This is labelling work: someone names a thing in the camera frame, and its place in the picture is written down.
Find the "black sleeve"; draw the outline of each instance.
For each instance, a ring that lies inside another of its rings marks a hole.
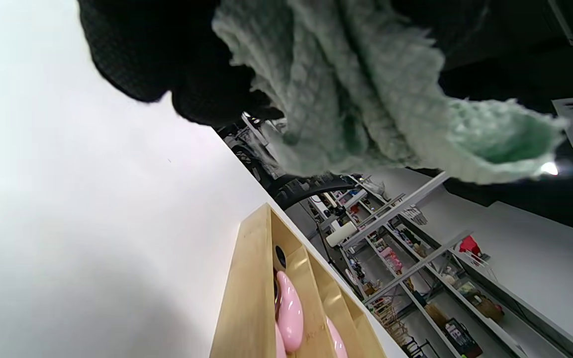
[[[281,118],[253,71],[229,65],[231,53],[211,30],[215,0],[78,0],[94,65],[132,99],[155,102],[172,91],[175,111],[205,125],[225,125],[247,111]]]

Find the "shelf post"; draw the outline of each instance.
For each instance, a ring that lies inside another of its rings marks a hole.
[[[444,252],[448,251],[448,249],[450,249],[450,247],[454,246],[457,244],[457,242],[460,242],[461,240],[463,240],[464,238],[468,237],[471,233],[473,233],[470,230],[466,230],[463,233],[455,236],[452,240],[448,241],[447,243],[444,243],[443,245],[441,245],[440,247],[438,247],[437,249],[435,249],[433,252],[431,252],[428,256],[426,256],[425,258],[421,259],[421,261],[419,261],[418,263],[416,263],[415,265],[413,265],[411,268],[407,269],[406,272],[404,272],[403,274],[398,275],[397,277],[395,277],[395,279],[393,279],[391,282],[387,283],[386,285],[384,285],[384,287],[380,288],[377,293],[375,293],[374,295],[372,295],[371,297],[368,297],[367,299],[364,299],[364,304],[370,304],[373,303],[376,299],[382,297],[382,295],[384,295],[384,293],[388,292],[388,290],[391,287],[394,287],[396,284],[400,283],[401,281],[409,278],[410,276],[414,275],[418,270],[420,270],[421,268],[425,267],[429,262],[433,261],[434,259],[436,259],[439,255],[443,254]]]
[[[384,223],[388,222],[396,215],[400,214],[404,211],[405,208],[411,206],[412,204],[416,204],[420,200],[422,200],[426,195],[432,192],[435,188],[441,185],[444,181],[446,181],[449,176],[446,172],[441,172],[436,177],[432,178],[429,182],[424,184],[421,188],[414,191],[414,193],[408,195],[403,201],[400,202],[398,206],[393,207],[384,215],[380,216],[377,220],[375,220],[371,225],[368,225],[363,230],[358,231],[355,235],[351,238],[346,240],[341,246],[345,249],[348,247],[353,246],[354,244],[358,243],[360,240],[363,240],[368,234],[375,231],[377,228],[382,226]]]

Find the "paper towel roll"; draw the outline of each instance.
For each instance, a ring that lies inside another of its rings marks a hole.
[[[349,222],[344,226],[340,226],[339,229],[334,231],[334,233],[328,235],[327,243],[332,247],[337,246],[337,244],[343,242],[346,238],[352,236],[356,232],[357,228],[355,227],[355,224]]]

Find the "wooden divider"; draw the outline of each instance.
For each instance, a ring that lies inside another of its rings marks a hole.
[[[385,358],[364,312],[268,204],[241,223],[210,358],[275,357],[274,268],[289,276],[304,312],[304,340],[290,358],[336,358],[327,315],[350,358]]]
[[[346,353],[350,358],[369,358],[360,344],[353,317],[344,302],[341,288],[320,263],[311,261],[311,267],[318,283],[318,292],[320,292],[324,311],[342,337]]]
[[[326,324],[326,315],[318,294],[306,247],[275,213],[271,215],[273,246],[280,246],[286,254],[285,273],[295,286],[304,312],[304,340],[302,347],[291,357],[335,358],[335,349]]]
[[[263,205],[240,224],[210,358],[275,357],[272,250]]]
[[[364,347],[366,356],[369,358],[385,358],[384,349],[382,349],[382,345],[380,345],[380,341],[377,339],[375,331],[373,331],[373,326],[371,326],[366,316],[370,313],[365,313],[360,307],[361,303],[353,301],[352,297],[344,290],[342,290],[342,297],[344,297],[344,302],[346,302],[348,311],[351,313],[353,324],[355,324],[357,335],[362,347]]]

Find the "red object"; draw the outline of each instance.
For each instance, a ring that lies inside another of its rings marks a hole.
[[[461,245],[459,246],[459,252],[465,251],[469,251],[475,254],[475,256],[481,255],[481,249],[479,249],[479,245],[477,245],[475,239],[473,239],[470,235],[464,238],[464,240],[461,242]]]

